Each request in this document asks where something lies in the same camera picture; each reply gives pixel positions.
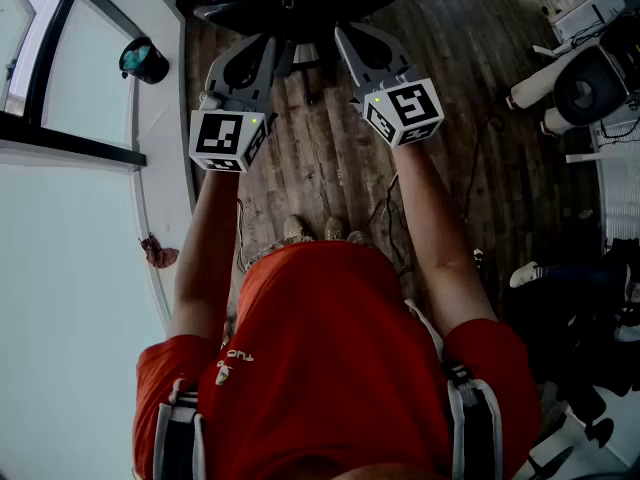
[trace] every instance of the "forearm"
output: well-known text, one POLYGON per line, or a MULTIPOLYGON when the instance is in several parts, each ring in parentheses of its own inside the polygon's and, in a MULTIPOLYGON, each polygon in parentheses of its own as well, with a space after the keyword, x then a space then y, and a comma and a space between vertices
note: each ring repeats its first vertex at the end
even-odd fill
POLYGON ((237 226, 239 175, 210 171, 205 177, 193 219, 178 261, 174 317, 169 335, 217 335, 226 320, 237 226), (185 320, 215 330, 188 328, 185 320))
POLYGON ((462 221, 421 143, 393 150, 407 224, 442 335, 476 318, 495 319, 462 221))

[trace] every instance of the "beige shoe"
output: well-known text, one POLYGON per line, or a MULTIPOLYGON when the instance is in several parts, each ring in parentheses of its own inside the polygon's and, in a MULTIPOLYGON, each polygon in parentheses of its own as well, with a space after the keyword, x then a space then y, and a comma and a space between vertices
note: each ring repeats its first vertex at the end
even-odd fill
POLYGON ((289 215, 284 221, 285 238, 302 238, 306 234, 304 224, 297 215, 289 215))
POLYGON ((344 240, 345 230, 344 224, 337 217, 329 217, 324 226, 325 240, 344 240))
POLYGON ((369 237, 365 235, 363 231, 352 231, 349 233, 347 242, 351 242, 356 245, 364 245, 365 247, 372 247, 373 245, 371 240, 369 240, 369 237))

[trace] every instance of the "black and white device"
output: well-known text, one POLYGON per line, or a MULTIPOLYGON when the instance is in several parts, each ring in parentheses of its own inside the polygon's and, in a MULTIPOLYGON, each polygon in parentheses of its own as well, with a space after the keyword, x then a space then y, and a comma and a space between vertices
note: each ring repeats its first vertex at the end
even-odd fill
MULTIPOLYGON (((360 23, 338 24, 335 41, 356 85, 352 101, 391 147, 431 137, 444 113, 393 36, 360 23)), ((218 57, 200 109, 191 114, 189 155, 205 170, 247 172, 276 117, 271 83, 281 48, 258 34, 218 57)))

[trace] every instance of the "red cloth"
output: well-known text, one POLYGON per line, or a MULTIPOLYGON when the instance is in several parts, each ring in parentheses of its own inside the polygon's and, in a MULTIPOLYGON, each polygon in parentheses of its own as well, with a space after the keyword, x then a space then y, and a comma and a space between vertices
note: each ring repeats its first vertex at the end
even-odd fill
MULTIPOLYGON (((378 251, 313 242, 267 256, 247 275, 238 322, 220 351, 179 336, 140 356, 134 455, 143 478, 152 477, 158 404, 179 377, 185 388, 199 380, 207 478, 278 478, 308 456, 339 471, 401 462, 451 474, 446 381, 378 251), (230 368, 222 386, 219 361, 230 368)), ((539 428, 524 344, 503 324, 475 320, 446 337, 445 354, 493 388, 511 478, 539 428)))

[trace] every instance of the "person's right arm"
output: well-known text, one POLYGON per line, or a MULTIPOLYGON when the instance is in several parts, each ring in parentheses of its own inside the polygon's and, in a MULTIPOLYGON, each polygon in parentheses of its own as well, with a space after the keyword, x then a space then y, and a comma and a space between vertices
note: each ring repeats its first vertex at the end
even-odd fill
POLYGON ((462 222, 421 142, 393 150, 416 258, 441 336, 478 318, 496 320, 462 222))

